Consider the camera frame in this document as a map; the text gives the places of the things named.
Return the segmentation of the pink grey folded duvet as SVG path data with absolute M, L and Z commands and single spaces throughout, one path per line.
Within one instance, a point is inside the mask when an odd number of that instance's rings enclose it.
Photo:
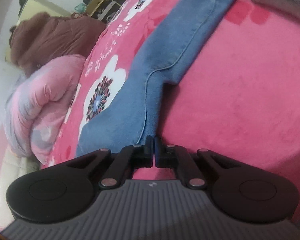
M 5 103 L 4 130 L 12 151 L 45 165 L 66 117 L 85 63 L 81 55 L 57 57 L 30 77 L 21 76 Z

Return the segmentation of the blue denim jeans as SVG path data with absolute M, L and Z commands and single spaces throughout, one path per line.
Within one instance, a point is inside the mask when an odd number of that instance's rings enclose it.
M 176 85 L 234 0 L 179 0 L 143 43 L 110 106 L 82 128 L 76 155 L 119 152 L 155 136 L 163 87 Z

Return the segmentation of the pale yellow wardrobe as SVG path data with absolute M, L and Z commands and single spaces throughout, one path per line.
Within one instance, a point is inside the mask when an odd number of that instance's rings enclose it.
M 20 22 L 28 20 L 40 12 L 47 12 L 50 16 L 57 17 L 70 17 L 71 15 L 67 10 L 48 0 L 26 0 L 20 7 L 16 25 L 19 25 Z

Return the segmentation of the pink floral bed blanket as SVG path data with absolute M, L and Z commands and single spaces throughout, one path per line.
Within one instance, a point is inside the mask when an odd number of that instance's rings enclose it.
M 127 0 L 86 59 L 48 165 L 76 157 L 82 128 L 107 109 L 137 52 L 179 0 Z M 277 173 L 300 192 L 300 24 L 234 0 L 176 85 L 163 87 L 156 134 Z M 300 202 L 294 213 L 300 221 Z

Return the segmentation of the white pink headboard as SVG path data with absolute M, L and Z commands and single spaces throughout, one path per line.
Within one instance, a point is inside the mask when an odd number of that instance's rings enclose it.
M 8 187 L 19 177 L 38 170 L 39 165 L 29 159 L 15 155 L 8 145 L 4 129 L 0 128 L 0 230 L 13 220 L 12 213 L 6 202 Z

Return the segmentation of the person in mauve jacket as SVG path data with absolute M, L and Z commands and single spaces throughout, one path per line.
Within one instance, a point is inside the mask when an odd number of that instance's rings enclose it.
M 57 57 L 88 57 L 105 29 L 105 23 L 89 16 L 57 17 L 39 12 L 10 28 L 10 59 L 29 77 Z

